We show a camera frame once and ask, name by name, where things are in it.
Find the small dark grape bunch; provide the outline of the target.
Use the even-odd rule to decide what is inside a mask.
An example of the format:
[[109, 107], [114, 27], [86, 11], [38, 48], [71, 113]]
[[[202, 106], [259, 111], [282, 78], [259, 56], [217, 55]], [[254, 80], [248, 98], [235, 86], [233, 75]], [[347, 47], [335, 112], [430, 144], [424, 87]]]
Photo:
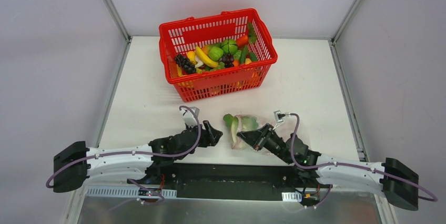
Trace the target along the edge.
[[220, 65], [223, 65], [224, 68], [234, 67], [234, 57], [230, 53], [224, 54], [219, 59], [219, 63], [220, 63]]

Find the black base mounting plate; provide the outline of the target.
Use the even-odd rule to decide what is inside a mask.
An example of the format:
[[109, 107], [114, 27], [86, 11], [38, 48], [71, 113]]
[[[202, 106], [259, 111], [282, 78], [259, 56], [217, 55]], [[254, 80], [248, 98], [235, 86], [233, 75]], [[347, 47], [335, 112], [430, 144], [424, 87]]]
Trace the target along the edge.
[[174, 163], [149, 167], [139, 183], [177, 192], [178, 198], [281, 201], [282, 193], [310, 192], [320, 184], [292, 166]]

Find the left aluminium frame post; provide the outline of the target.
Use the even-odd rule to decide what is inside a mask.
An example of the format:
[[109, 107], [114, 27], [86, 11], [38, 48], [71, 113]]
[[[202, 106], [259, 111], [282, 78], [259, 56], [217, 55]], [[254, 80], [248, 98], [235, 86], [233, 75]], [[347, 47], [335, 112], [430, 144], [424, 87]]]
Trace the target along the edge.
[[120, 14], [118, 13], [115, 4], [113, 3], [113, 0], [102, 0], [102, 1], [105, 4], [106, 8], [108, 9], [110, 16], [113, 19], [122, 37], [124, 38], [126, 43], [130, 43], [131, 35], [129, 34], [127, 28], [125, 27], [125, 24]]

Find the dark purple grape bunch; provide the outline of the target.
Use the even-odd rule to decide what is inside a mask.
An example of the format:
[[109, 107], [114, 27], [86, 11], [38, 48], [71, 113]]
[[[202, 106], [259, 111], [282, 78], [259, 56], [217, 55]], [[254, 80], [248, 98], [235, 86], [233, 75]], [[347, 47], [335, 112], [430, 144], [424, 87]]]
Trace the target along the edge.
[[196, 73], [194, 64], [183, 54], [177, 54], [174, 60], [177, 66], [179, 66], [187, 75]]

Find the light green round vegetable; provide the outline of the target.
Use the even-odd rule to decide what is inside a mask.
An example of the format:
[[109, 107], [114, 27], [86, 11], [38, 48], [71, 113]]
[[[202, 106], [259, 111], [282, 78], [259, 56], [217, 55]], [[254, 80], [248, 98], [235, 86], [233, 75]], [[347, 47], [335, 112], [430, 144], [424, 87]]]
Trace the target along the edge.
[[213, 46], [209, 51], [208, 51], [208, 57], [217, 62], [219, 61], [224, 55], [224, 51], [217, 47], [217, 46]]

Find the green cucumber toy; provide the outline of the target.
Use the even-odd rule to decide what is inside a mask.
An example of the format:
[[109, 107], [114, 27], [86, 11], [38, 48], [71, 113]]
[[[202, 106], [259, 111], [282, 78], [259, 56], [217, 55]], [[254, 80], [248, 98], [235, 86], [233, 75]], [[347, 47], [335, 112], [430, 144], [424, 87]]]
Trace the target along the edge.
[[240, 55], [240, 59], [239, 59], [239, 63], [241, 65], [246, 62], [246, 58], [247, 58], [248, 53], [249, 53], [249, 47], [248, 47], [248, 45], [245, 45], [243, 47], [243, 49], [241, 50], [241, 55]]

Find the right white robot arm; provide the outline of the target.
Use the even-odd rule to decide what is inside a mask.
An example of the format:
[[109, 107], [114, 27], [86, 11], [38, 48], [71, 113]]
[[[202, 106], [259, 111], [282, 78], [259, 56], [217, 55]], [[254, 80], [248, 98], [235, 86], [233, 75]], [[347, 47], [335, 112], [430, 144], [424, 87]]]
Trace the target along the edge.
[[331, 157], [309, 149], [296, 134], [287, 141], [278, 136], [271, 124], [251, 131], [236, 130], [233, 136], [255, 151], [266, 149], [298, 171], [305, 187], [340, 185], [385, 197], [400, 209], [419, 209], [418, 174], [397, 159], [385, 162], [357, 162]]

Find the green napa cabbage toy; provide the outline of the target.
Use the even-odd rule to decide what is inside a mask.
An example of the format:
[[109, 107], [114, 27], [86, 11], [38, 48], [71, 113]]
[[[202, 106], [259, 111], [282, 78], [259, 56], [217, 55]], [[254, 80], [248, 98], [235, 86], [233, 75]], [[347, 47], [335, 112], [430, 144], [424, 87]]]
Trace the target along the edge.
[[233, 116], [231, 114], [225, 114], [222, 119], [230, 131], [231, 148], [234, 150], [243, 150], [247, 148], [248, 145], [240, 137], [238, 137], [237, 134], [242, 131], [258, 129], [259, 123], [257, 117], [252, 115]]

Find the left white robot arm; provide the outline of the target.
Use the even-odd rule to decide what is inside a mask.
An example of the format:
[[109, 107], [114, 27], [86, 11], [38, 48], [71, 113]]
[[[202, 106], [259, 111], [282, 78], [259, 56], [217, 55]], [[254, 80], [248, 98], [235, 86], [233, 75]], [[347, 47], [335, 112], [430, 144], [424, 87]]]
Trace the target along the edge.
[[136, 147], [88, 148], [84, 141], [77, 141], [54, 156], [54, 173], [46, 186], [55, 193], [63, 193], [93, 181], [142, 179], [147, 184], [155, 184], [160, 179], [160, 167], [184, 159], [196, 148], [214, 147], [222, 136], [222, 131], [204, 120], [173, 136]]

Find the red plastic shopping basket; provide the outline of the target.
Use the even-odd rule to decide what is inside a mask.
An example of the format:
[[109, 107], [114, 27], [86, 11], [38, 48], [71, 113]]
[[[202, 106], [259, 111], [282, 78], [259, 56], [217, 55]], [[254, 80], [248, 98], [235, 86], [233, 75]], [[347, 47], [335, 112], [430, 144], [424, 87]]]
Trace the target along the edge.
[[[240, 38], [252, 25], [257, 40], [248, 46], [257, 61], [227, 69], [187, 75], [179, 70], [174, 58], [186, 55], [197, 46]], [[219, 15], [163, 23], [159, 26], [159, 51], [165, 79], [184, 102], [195, 101], [259, 87], [278, 55], [269, 31], [254, 8], [223, 11]]]

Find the orange carrot toy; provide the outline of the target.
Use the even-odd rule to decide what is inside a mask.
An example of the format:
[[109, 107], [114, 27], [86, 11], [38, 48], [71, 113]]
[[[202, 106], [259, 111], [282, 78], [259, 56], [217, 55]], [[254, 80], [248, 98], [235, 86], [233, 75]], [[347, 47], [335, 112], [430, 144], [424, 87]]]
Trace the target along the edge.
[[243, 48], [245, 45], [249, 43], [249, 36], [247, 34], [240, 36], [236, 39], [237, 47]]

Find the yellow banana toy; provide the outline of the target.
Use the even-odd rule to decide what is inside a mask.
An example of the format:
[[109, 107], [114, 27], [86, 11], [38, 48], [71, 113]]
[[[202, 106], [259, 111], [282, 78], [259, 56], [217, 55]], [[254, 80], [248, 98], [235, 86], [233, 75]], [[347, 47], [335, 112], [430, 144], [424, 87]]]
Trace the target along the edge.
[[211, 59], [209, 58], [209, 56], [208, 56], [207, 54], [205, 54], [205, 53], [203, 52], [203, 50], [202, 50], [200, 47], [196, 46], [196, 48], [195, 48], [195, 52], [196, 52], [196, 55], [198, 56], [198, 58], [199, 58], [205, 65], [207, 65], [207, 66], [209, 66], [209, 67], [211, 67], [211, 68], [216, 68], [216, 67], [219, 66], [219, 63], [218, 63], [218, 62], [215, 62], [215, 61], [213, 61], [213, 60], [211, 60]]

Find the green bell pepper toy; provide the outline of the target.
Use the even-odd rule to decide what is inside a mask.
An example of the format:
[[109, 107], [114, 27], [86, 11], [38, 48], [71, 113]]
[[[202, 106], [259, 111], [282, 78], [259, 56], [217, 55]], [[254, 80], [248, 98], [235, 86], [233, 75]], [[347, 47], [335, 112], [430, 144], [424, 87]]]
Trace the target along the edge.
[[237, 42], [233, 39], [225, 39], [220, 47], [225, 54], [234, 55], [238, 51]]

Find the clear zip top bag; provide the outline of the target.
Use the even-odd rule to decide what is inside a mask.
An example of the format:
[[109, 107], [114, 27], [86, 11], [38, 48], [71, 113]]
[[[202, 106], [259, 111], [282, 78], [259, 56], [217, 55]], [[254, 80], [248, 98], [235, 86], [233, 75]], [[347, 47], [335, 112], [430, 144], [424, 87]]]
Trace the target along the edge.
[[284, 140], [276, 133], [277, 126], [270, 123], [261, 125], [255, 116], [226, 114], [223, 121], [230, 132], [231, 148], [234, 150], [249, 147], [275, 155], [288, 164], [292, 163], [292, 154], [296, 159], [302, 159], [309, 153], [309, 146], [298, 136], [294, 140]]

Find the white mushroom toy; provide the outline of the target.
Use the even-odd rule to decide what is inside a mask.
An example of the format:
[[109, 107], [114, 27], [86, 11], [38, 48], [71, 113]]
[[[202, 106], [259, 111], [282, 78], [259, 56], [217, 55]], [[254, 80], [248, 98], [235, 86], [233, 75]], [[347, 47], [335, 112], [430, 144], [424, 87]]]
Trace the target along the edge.
[[195, 61], [196, 61], [195, 68], [200, 68], [204, 65], [204, 63], [201, 61], [201, 59], [198, 56], [195, 57]]

